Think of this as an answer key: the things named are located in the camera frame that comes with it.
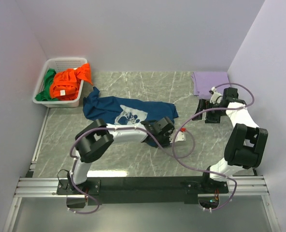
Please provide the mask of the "blue t shirt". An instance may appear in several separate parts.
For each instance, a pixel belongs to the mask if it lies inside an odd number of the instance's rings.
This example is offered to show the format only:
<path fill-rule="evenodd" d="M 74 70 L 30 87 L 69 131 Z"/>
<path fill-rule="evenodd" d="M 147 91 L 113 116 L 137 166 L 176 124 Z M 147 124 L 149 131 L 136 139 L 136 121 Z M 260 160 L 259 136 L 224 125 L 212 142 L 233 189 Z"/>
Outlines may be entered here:
<path fill-rule="evenodd" d="M 178 118 L 176 107 L 162 101 L 141 101 L 114 96 L 100 97 L 100 91 L 93 91 L 83 98 L 83 113 L 87 119 L 103 119 L 114 125 L 134 124 L 141 121 L 160 120 L 168 117 L 173 123 Z"/>

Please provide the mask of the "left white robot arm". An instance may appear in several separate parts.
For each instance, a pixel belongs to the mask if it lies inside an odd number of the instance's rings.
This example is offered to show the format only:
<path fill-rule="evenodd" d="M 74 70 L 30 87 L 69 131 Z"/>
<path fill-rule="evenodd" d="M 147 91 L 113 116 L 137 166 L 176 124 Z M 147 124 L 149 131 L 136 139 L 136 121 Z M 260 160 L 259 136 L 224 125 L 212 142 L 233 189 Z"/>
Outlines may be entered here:
<path fill-rule="evenodd" d="M 106 150 L 117 143 L 139 142 L 152 147 L 168 147 L 174 123 L 166 116 L 158 121 L 141 121 L 134 124 L 114 125 L 97 119 L 75 137 L 70 156 L 74 166 L 67 174 L 68 189 L 73 194 L 84 191 L 87 173 L 93 162 L 102 157 Z"/>

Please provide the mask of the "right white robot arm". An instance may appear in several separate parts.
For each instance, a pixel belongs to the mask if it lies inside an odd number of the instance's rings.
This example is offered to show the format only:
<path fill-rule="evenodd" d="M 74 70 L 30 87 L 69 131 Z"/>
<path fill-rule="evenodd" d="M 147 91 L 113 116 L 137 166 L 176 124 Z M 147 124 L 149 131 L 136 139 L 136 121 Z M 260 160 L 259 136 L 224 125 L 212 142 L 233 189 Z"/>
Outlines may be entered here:
<path fill-rule="evenodd" d="M 238 90 L 228 87 L 219 93 L 216 87 L 209 91 L 210 99 L 201 99 L 194 120 L 204 119 L 206 124 L 218 124 L 227 116 L 233 130 L 225 146 L 223 158 L 209 166 L 203 173 L 200 187 L 211 193 L 225 186 L 227 177 L 241 170 L 256 168 L 261 164 L 268 131 L 261 128 L 250 116 L 246 102 L 239 99 Z"/>

